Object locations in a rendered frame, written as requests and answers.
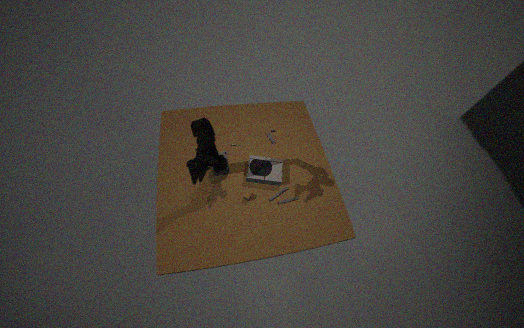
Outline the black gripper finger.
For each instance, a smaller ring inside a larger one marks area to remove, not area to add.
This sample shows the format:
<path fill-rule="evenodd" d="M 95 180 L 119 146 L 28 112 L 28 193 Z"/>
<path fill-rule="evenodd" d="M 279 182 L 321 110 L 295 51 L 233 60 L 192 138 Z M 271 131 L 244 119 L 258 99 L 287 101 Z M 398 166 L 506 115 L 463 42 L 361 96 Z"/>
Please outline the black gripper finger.
<path fill-rule="evenodd" d="M 190 168 L 190 167 L 188 167 L 188 168 L 190 170 L 192 184 L 195 185 L 196 181 L 198 179 L 199 173 L 202 172 L 203 170 L 193 169 L 193 168 Z"/>
<path fill-rule="evenodd" d="M 202 182 L 206 172 L 211 169 L 211 167 L 204 167 L 204 169 L 202 169 L 203 171 L 199 173 L 199 182 Z"/>

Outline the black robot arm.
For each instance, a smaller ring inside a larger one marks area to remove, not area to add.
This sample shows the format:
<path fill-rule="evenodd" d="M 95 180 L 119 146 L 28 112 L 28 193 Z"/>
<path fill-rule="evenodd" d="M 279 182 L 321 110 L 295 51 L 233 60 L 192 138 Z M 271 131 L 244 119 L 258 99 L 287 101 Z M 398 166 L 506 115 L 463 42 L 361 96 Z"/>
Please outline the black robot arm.
<path fill-rule="evenodd" d="M 204 163 L 210 163 L 214 171 L 219 172 L 227 169 L 227 161 L 223 155 L 219 155 L 215 147 L 215 131 L 210 121 L 205 117 L 191 122 L 191 129 L 194 138 L 197 137 L 196 143 L 201 148 L 210 148 L 212 153 L 207 154 Z"/>

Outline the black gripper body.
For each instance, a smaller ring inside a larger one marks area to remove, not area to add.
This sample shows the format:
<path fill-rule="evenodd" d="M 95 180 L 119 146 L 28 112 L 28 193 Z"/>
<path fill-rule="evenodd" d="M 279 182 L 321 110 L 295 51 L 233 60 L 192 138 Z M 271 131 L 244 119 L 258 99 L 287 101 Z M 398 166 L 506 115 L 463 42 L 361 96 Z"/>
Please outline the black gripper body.
<path fill-rule="evenodd" d="M 204 163 L 204 160 L 207 156 L 207 154 L 209 154 L 209 152 L 212 153 L 211 149 L 210 148 L 201 148 L 201 147 L 197 147 L 195 149 L 196 152 L 196 157 L 192 160 L 189 160 L 187 162 L 187 167 L 190 167 L 190 168 L 193 168 L 193 169 L 198 169 L 198 170 L 202 170 L 204 169 L 204 167 L 212 167 L 212 165 L 210 163 Z"/>

